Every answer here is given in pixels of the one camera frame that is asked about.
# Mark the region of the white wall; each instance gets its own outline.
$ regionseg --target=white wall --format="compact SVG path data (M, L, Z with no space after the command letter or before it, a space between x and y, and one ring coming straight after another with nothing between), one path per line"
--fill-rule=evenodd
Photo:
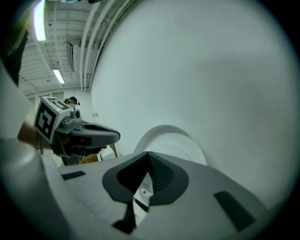
M91 95L122 154L151 128L177 126L271 207L299 169L299 75L284 34L250 4L143 1L105 47Z

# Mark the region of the fluorescent light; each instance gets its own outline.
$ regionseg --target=fluorescent light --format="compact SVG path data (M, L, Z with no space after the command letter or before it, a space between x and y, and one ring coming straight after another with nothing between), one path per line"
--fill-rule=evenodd
M34 30L36 32L38 41L46 40L45 23L44 23L45 1L46 0L41 0L33 9Z
M62 76L60 75L60 71L57 68L53 69L53 72L60 83L65 83L65 81L62 79Z

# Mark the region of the ceiling pipe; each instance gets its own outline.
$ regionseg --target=ceiling pipe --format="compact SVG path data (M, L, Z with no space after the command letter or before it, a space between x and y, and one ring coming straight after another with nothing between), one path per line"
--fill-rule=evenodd
M112 16L114 16L116 14L116 12L118 11L119 7L121 7L121 5L124 3L125 1L120 1L120 3L117 5L117 7L110 13L110 15L108 16L107 19L111 19Z
M129 9L131 8L131 7L130 7L130 4L132 4L134 1L135 1L135 0L131 0L130 3L128 4ZM123 17L124 13L126 13L126 9L125 9L125 8L122 10L122 12L121 12L119 15L120 15L121 17Z
M103 39L102 39L102 41L101 41L100 51L99 51L99 53L97 54L96 61L95 61L95 65L94 65L94 67L93 67L93 71L92 71L92 74L91 74L91 77L90 77L90 86L89 86L89 89L90 89L91 84L92 84L93 75L94 75L94 71L95 71L96 64L97 64L97 59L98 59L98 57L99 57L99 55L100 55L100 53L101 53L101 49L102 49L102 47L103 47L103 44L105 43L105 41L106 41L106 39L107 39L107 37L108 37L109 31L110 31L110 29L112 28L114 21L117 19L117 17L120 15L120 13L123 11L123 9L126 7L126 5L127 5L130 1L131 1L131 0L126 0L126 1L123 3L123 5L118 9L116 15L113 17L111 23L109 24L109 26L108 26L108 28L107 28L107 30L106 30L106 33L105 33L105 35L104 35L104 37L103 37Z
M96 41L96 43L95 43L95 47L94 47L94 49L93 49L93 51L92 51L92 56L91 56L91 58L90 58L91 60L94 59L95 52L97 52L96 47L97 47L98 44L99 44L100 38L101 38L101 36L102 36L102 33L104 32L105 27L106 27L106 23L103 22L103 23L101 24L101 30L100 30L99 36L98 36L98 38L97 38L97 41ZM90 66L89 66L89 72L92 72L92 70L93 70L93 65L90 64Z
M108 12L108 10L111 8L111 6L113 5L113 3L115 2L115 0L109 0L106 5L104 6L103 10L101 11L96 24L94 26L94 29L92 31L92 35L90 37L90 41L89 41L89 45L88 45L88 49L86 51L86 55L85 55L85 64L84 64L84 90L86 90L86 74L88 71L88 63L89 63L89 58L90 58L90 50L92 48L96 33L106 15L106 13Z
M118 20L118 24L122 21L122 19L139 3L141 0L136 1L127 11L123 14L123 16Z
M80 87L81 91L83 90L83 53L84 53L84 46L85 46L85 41L88 36L88 32L90 29L90 24L93 20L93 17L95 15L95 12L97 11L99 5L101 2L97 2L93 5L92 9L90 10L90 14L88 17L88 20L85 23L84 31L83 31L83 36L81 39L81 45L80 45L80 58L79 58L79 77L80 77Z

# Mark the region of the person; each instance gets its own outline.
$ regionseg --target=person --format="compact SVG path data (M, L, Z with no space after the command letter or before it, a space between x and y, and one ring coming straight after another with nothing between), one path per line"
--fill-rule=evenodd
M66 98L64 100L64 103L69 105L69 107L73 108L73 109L75 109L76 105L80 106L80 103L77 101L77 99L75 97Z

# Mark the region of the black rubber pad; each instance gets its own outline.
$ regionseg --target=black rubber pad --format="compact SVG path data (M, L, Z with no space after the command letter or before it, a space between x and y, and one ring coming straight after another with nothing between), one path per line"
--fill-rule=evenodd
M149 207L147 207L145 204L141 203L139 200L135 199L135 203L141 208L143 209L145 212L149 211Z
M77 178L77 177L80 177L80 176L83 176L83 175L85 175L85 173L83 171L77 171L77 172L62 174L61 176L64 180L69 180L69 179Z
M149 206L171 204L188 187L188 174L183 168L152 152L143 152L109 169L102 178L103 187L113 200L129 204L147 173L154 193Z
M250 213L230 193L222 191L214 196L239 231L255 222Z

